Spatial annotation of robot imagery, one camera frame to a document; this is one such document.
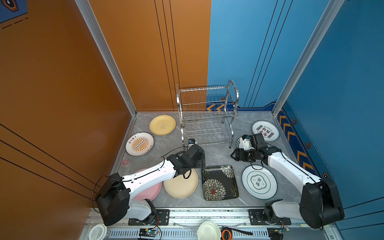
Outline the white plate green cloud outline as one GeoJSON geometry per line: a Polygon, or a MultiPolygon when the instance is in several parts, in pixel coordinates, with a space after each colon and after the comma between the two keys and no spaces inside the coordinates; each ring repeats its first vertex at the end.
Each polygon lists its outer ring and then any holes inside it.
{"type": "Polygon", "coordinates": [[[259,200],[271,199],[278,190],[278,183],[273,173],[258,165],[244,169],[242,183],[245,190],[259,200]]]}

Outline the cream round plate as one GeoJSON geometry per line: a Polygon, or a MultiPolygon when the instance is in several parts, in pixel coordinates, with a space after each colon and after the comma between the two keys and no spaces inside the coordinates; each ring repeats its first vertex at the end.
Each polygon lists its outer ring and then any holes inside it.
{"type": "Polygon", "coordinates": [[[183,175],[171,180],[164,181],[166,192],[174,198],[182,199],[190,196],[198,186],[198,174],[195,169],[191,170],[191,175],[185,179],[183,175]]]}

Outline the black square floral plate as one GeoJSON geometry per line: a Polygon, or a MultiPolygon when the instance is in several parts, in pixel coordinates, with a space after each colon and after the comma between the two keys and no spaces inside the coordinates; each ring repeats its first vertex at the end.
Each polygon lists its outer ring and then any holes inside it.
{"type": "Polygon", "coordinates": [[[202,180],[203,195],[206,201],[224,201],[239,197],[238,184],[231,165],[203,168],[202,180]]]}

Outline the chrome two-tier dish rack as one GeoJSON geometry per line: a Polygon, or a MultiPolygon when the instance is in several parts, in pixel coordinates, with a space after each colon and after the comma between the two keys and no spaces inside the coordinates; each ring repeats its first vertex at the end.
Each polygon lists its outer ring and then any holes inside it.
{"type": "Polygon", "coordinates": [[[233,80],[224,86],[176,86],[176,100],[184,148],[189,139],[195,139],[200,146],[226,144],[232,148],[233,121],[239,105],[239,90],[233,80]]]}

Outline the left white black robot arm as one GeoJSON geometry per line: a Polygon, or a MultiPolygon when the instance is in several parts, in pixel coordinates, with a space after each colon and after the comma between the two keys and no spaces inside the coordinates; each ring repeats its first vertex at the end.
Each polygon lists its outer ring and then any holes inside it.
{"type": "Polygon", "coordinates": [[[205,152],[199,145],[192,145],[186,151],[169,155],[161,163],[140,173],[108,176],[95,196],[97,208],[105,226],[112,226],[123,218],[136,219],[145,225],[154,223],[157,210],[149,199],[135,200],[141,192],[161,182],[178,176],[185,179],[192,169],[205,165],[205,152]]]}

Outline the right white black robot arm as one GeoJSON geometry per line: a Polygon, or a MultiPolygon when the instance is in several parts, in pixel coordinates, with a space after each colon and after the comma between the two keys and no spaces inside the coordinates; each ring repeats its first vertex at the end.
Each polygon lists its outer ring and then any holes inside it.
{"type": "Polygon", "coordinates": [[[301,193],[298,204],[283,200],[266,203],[264,218],[267,223],[275,224],[284,218],[297,219],[313,229],[320,229],[345,218],[336,183],[304,170],[281,149],[268,144],[262,134],[240,137],[231,158],[250,164],[261,161],[263,166],[269,166],[282,174],[301,193]]]}

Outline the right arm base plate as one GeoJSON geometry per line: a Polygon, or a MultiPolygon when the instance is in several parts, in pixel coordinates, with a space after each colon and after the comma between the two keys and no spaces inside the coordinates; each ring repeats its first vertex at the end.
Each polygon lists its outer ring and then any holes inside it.
{"type": "Polygon", "coordinates": [[[248,210],[249,218],[252,226],[261,225],[291,225],[289,218],[278,218],[274,213],[266,209],[250,209],[248,210]]]}

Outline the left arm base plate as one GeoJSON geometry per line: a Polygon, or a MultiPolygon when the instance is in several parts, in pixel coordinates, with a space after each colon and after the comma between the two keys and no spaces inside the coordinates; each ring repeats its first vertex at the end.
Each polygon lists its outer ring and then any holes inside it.
{"type": "Polygon", "coordinates": [[[129,219],[129,226],[167,226],[169,224],[170,210],[156,210],[144,220],[129,219]]]}

